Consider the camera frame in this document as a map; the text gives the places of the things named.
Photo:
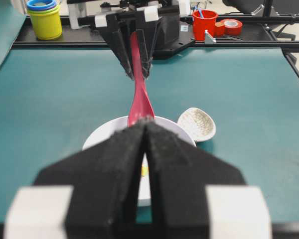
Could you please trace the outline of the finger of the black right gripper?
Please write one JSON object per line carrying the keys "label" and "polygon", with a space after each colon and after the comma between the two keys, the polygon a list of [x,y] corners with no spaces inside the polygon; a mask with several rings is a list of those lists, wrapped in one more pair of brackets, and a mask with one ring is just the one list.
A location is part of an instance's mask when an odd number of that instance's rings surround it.
{"label": "finger of the black right gripper", "polygon": [[146,22],[144,12],[136,12],[136,33],[142,62],[142,73],[147,79],[150,75],[161,20]]}
{"label": "finger of the black right gripper", "polygon": [[119,60],[126,75],[133,80],[129,23],[118,20],[114,13],[105,15],[105,20],[107,26],[99,27],[99,33]]}

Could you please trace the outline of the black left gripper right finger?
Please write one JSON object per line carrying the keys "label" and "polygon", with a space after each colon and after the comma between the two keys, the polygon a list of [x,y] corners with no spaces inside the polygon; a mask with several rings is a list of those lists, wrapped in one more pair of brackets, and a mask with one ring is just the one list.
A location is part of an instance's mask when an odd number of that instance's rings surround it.
{"label": "black left gripper right finger", "polygon": [[164,229],[209,224],[205,187],[245,185],[241,171],[153,123],[146,124],[152,221]]}

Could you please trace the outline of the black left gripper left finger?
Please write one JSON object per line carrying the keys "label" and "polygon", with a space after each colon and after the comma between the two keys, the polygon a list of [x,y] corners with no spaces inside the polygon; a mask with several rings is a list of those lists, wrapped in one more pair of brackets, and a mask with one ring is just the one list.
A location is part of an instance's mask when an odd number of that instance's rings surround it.
{"label": "black left gripper left finger", "polygon": [[135,224],[145,130],[139,122],[40,170],[35,186],[73,186],[67,232],[116,233]]}

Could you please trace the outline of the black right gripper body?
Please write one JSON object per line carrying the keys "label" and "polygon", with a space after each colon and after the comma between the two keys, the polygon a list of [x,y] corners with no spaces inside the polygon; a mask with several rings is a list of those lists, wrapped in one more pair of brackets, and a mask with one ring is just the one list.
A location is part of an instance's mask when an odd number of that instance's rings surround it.
{"label": "black right gripper body", "polygon": [[157,32],[161,17],[158,5],[102,4],[94,16],[95,28],[100,32]]}

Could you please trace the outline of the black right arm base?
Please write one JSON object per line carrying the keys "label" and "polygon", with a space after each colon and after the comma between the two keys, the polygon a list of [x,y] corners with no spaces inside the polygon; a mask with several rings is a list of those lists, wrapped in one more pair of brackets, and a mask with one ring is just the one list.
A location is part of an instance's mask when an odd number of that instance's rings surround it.
{"label": "black right arm base", "polygon": [[152,56],[154,60],[167,59],[190,47],[194,42],[192,25],[181,21],[176,15],[164,16],[161,18]]}

